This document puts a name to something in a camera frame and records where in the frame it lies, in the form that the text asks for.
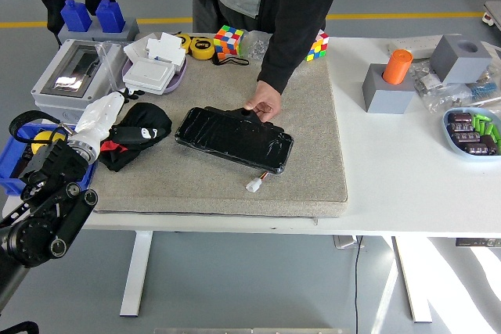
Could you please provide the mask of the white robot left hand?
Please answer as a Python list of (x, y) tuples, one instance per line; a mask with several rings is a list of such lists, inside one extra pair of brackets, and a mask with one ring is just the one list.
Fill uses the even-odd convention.
[(141, 145), (157, 142), (171, 132), (171, 120), (158, 106), (148, 102), (135, 103), (117, 123), (124, 105), (124, 95), (112, 92), (88, 105), (69, 137), (71, 145), (90, 145), (96, 148), (110, 140), (121, 145)]

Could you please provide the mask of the person's hand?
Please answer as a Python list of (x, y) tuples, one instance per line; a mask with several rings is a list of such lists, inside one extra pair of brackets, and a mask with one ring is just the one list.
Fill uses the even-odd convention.
[(281, 112), (281, 94), (270, 84), (258, 81), (254, 95), (244, 103), (243, 108), (252, 110), (261, 122), (269, 122)]

